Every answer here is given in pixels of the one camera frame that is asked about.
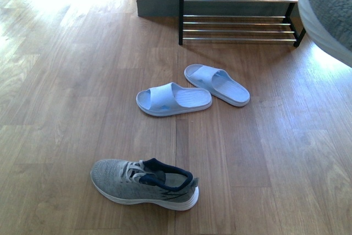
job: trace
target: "white midsole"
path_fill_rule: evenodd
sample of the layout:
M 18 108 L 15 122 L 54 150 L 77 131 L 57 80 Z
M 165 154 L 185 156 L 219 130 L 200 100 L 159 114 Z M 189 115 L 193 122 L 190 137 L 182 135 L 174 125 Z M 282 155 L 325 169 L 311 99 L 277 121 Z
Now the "white midsole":
M 93 182 L 93 184 L 96 187 L 96 189 L 98 189 L 98 191 L 103 196 L 105 196 L 107 199 L 109 199 L 115 203 L 119 203 L 119 204 L 123 204 L 123 205 L 134 205 L 134 204 L 140 204 L 140 203 L 153 203 L 153 204 L 157 204 L 159 206 L 165 207 L 167 209 L 183 211 L 183 210 L 188 210 L 191 207 L 193 207 L 197 203 L 198 197 L 199 197 L 199 189 L 198 189 L 198 187 L 196 187 L 192 197 L 188 201 L 185 201 L 185 202 L 171 202 L 171 201 L 164 201 L 164 200 L 157 200 L 157 199 L 121 199 L 121 198 L 116 198 L 114 196 L 108 195 L 107 193 L 102 191 L 99 187 L 97 187 L 94 182 Z

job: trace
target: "gray baseboard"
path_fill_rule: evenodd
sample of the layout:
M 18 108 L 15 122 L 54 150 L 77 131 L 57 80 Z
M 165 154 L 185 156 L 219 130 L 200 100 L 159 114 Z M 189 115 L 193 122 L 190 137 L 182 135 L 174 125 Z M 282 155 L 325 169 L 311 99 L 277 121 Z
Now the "gray baseboard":
M 138 15 L 178 16 L 179 0 L 137 0 Z M 195 15 L 284 16 L 288 3 L 185 2 L 184 13 Z M 298 17 L 297 5 L 292 17 Z

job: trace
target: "metal shoe rack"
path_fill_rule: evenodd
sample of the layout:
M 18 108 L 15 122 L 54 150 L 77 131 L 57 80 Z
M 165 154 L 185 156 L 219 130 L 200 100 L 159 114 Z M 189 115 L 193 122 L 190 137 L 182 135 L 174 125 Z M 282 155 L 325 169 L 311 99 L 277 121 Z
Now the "metal shoe rack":
M 304 34 L 298 33 L 290 16 L 298 0 L 179 0 L 179 44 L 189 41 L 278 42 L 298 47 Z M 192 13 L 189 7 L 199 3 L 286 3 L 282 16 L 208 15 Z

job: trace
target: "light blue slide sandal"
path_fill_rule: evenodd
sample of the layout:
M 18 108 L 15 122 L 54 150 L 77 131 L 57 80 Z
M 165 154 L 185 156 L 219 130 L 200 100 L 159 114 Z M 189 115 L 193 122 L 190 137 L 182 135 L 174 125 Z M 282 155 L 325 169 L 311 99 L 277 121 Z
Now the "light blue slide sandal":
M 192 64 L 187 66 L 184 74 L 191 84 L 208 90 L 233 106 L 243 107 L 249 102 L 249 92 L 223 69 Z
M 140 91 L 136 101 L 141 110 L 156 117 L 205 110 L 212 104 L 209 91 L 183 88 L 176 83 Z

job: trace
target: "sneaker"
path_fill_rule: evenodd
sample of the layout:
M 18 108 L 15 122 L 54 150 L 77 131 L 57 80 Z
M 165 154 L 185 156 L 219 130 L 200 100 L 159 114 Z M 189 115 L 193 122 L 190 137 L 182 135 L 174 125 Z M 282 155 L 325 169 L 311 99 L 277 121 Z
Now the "sneaker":
M 100 160 L 90 175 L 98 191 L 119 204 L 154 203 L 167 209 L 187 210 L 198 200 L 198 178 L 155 158 L 139 162 Z

